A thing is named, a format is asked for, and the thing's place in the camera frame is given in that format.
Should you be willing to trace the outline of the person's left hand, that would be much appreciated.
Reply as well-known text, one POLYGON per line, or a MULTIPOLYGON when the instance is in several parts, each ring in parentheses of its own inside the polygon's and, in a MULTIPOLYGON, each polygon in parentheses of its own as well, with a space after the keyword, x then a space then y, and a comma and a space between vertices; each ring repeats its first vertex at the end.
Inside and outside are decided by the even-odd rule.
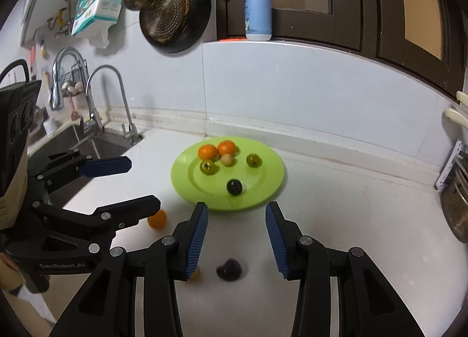
POLYGON ((50 286, 48 276, 40 274, 27 274, 9 258, 1 253, 1 289, 18 294, 21 287, 25 286, 31 293, 45 293, 50 286))

